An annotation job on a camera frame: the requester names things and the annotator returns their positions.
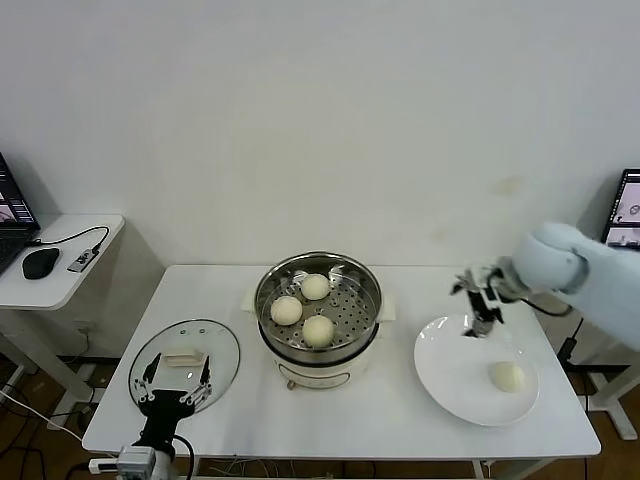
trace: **black mouse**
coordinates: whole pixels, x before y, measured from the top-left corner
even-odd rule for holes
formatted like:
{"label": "black mouse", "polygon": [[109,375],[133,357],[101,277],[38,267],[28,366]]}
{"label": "black mouse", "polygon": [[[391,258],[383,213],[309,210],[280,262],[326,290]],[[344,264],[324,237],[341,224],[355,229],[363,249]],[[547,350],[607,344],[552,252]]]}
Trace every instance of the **black mouse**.
{"label": "black mouse", "polygon": [[57,248],[43,248],[30,253],[22,261],[22,273],[27,280],[38,280],[51,273],[60,256]]}

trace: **monitor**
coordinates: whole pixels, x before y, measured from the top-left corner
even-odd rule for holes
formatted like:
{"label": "monitor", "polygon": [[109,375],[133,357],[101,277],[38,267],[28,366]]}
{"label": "monitor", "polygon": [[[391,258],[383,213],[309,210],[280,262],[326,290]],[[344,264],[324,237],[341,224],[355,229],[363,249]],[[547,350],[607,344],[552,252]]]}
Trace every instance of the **monitor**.
{"label": "monitor", "polygon": [[0,154],[0,228],[5,227],[40,228]]}
{"label": "monitor", "polygon": [[622,172],[602,242],[613,248],[640,250],[640,169]]}

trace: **steamed bun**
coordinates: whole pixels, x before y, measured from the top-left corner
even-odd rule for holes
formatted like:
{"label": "steamed bun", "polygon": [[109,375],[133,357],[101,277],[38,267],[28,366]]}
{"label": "steamed bun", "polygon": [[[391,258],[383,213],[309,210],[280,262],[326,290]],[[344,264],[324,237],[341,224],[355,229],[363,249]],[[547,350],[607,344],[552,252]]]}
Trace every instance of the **steamed bun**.
{"label": "steamed bun", "polygon": [[302,281],[302,294],[309,300],[321,300],[331,290],[329,279],[319,273],[307,275]]}
{"label": "steamed bun", "polygon": [[302,304],[295,297],[279,297],[271,304],[271,318],[278,325],[293,325],[301,316]]}
{"label": "steamed bun", "polygon": [[496,362],[489,369],[491,382],[503,392],[521,392],[527,378],[522,368],[513,362]]}
{"label": "steamed bun", "polygon": [[304,321],[302,338],[312,348],[324,348],[333,341],[333,322],[324,315],[314,315]]}

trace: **white table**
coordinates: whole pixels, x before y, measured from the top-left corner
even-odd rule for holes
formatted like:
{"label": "white table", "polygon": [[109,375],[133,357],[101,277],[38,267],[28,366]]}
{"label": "white table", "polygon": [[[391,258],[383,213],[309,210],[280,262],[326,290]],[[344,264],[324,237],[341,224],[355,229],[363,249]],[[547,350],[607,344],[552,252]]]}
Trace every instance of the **white table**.
{"label": "white table", "polygon": [[[39,280],[24,278],[22,260],[38,248],[49,247],[25,249],[9,268],[0,274],[0,309],[57,310],[63,307],[99,262],[100,257],[124,225],[124,219],[120,215],[37,215],[36,217],[41,227],[36,238],[41,238],[43,242],[59,240],[93,226],[107,226],[110,233],[102,242],[98,257],[82,273],[69,272],[67,267],[82,252],[98,243],[105,233],[104,230],[92,231],[55,245],[60,249],[60,257],[53,271]],[[71,411],[75,403],[91,398],[92,389],[84,380],[89,378],[94,366],[83,365],[77,374],[74,373],[57,358],[46,342],[43,342],[34,327],[18,316],[0,315],[0,333],[3,337],[0,340],[0,351],[19,365],[9,383],[16,382],[24,371],[33,372],[37,365],[67,390],[55,414]],[[102,391],[95,392],[93,400],[99,400],[101,394]],[[66,418],[56,416],[54,421],[63,425]]]}
{"label": "white table", "polygon": [[[138,439],[144,418],[128,391],[129,368],[147,340],[181,320],[209,318],[238,337],[241,362],[230,389],[185,419],[178,432],[196,456],[298,459],[519,459],[505,478],[524,478],[559,457],[596,455],[600,443],[537,320],[524,305],[505,307],[515,341],[540,375],[540,397],[524,420],[486,428],[445,411],[420,383],[413,345],[420,329],[450,313],[469,313],[448,295],[452,267],[373,268],[396,299],[397,321],[363,376],[342,388],[290,391],[260,339],[255,318],[240,310],[266,267],[172,266],[167,269],[89,425],[83,446],[118,452]],[[176,443],[178,453],[186,450]]]}

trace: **pot lid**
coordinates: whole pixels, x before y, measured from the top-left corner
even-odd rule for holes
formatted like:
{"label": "pot lid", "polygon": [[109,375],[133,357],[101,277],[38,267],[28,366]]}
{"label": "pot lid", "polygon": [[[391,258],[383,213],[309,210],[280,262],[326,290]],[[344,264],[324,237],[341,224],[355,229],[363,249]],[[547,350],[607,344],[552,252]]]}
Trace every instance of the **pot lid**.
{"label": "pot lid", "polygon": [[151,338],[129,371],[136,405],[154,390],[185,392],[185,401],[204,410],[231,386],[240,364],[240,346],[229,328],[213,320],[186,320]]}

